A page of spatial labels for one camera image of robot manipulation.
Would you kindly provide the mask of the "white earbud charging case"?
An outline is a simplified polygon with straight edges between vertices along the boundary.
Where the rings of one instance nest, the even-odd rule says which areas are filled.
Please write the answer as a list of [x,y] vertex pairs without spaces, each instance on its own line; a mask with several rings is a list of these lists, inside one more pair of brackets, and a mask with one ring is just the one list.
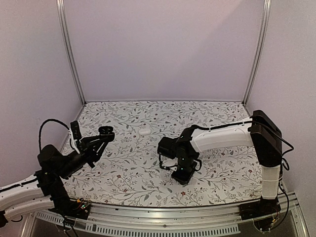
[[151,129],[149,127],[141,128],[138,131],[139,135],[142,135],[142,136],[149,135],[149,134],[151,134],[151,132],[152,131],[151,131]]

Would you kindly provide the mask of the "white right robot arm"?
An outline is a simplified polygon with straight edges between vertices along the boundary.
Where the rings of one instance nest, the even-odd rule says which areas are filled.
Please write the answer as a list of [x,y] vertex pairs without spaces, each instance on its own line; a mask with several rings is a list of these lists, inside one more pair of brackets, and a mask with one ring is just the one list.
[[266,215],[274,208],[278,194],[282,160],[282,133],[261,110],[240,122],[204,128],[192,125],[183,130],[173,144],[177,168],[172,178],[182,185],[196,171],[198,156],[208,150],[228,147],[254,147],[262,168],[262,199],[255,205],[259,215]]

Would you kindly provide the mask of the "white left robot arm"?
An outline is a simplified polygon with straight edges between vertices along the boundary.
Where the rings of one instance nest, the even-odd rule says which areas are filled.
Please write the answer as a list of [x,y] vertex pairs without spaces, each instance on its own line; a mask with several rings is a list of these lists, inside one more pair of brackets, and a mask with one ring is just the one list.
[[17,217],[44,209],[86,220],[90,213],[89,205],[86,201],[72,200],[63,180],[69,179],[86,164],[93,168],[114,138],[114,133],[82,138],[68,155],[61,154],[53,145],[42,148],[38,155],[40,170],[19,182],[1,187],[1,227]]

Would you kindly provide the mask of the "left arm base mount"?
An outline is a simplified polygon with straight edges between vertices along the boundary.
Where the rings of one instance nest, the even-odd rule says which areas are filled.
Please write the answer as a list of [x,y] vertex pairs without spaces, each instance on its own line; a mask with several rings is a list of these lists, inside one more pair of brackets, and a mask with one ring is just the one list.
[[61,216],[83,220],[87,220],[89,217],[91,202],[88,200],[83,198],[71,199],[67,193],[53,193],[50,200],[53,201],[54,207],[49,210]]

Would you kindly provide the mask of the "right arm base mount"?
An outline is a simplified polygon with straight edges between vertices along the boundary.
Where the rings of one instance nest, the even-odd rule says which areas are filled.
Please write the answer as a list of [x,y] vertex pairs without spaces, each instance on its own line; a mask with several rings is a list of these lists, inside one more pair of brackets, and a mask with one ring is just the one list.
[[242,220],[252,219],[254,226],[261,232],[270,231],[280,218],[281,207],[278,198],[240,204],[239,215]]

